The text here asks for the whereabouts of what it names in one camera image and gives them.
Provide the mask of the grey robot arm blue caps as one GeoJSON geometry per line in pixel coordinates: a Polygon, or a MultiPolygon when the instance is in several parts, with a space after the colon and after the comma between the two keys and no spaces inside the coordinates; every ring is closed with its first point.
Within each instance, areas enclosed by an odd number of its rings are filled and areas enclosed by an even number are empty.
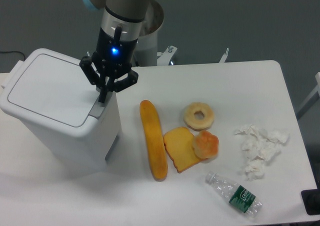
{"type": "Polygon", "coordinates": [[[96,50],[79,63],[104,103],[109,92],[137,83],[131,61],[151,0],[82,0],[89,8],[103,9],[96,50]]]}

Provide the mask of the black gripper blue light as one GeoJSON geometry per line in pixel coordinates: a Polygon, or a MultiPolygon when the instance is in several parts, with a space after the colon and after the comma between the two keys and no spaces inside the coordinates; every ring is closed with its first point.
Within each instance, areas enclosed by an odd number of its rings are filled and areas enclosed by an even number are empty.
{"type": "Polygon", "coordinates": [[[86,78],[99,89],[100,103],[105,103],[108,92],[119,93],[138,82],[139,74],[131,66],[138,40],[123,40],[124,35],[122,27],[112,29],[111,35],[101,29],[93,56],[80,60],[79,66],[86,78]],[[125,74],[126,78],[116,81],[125,74]]]}

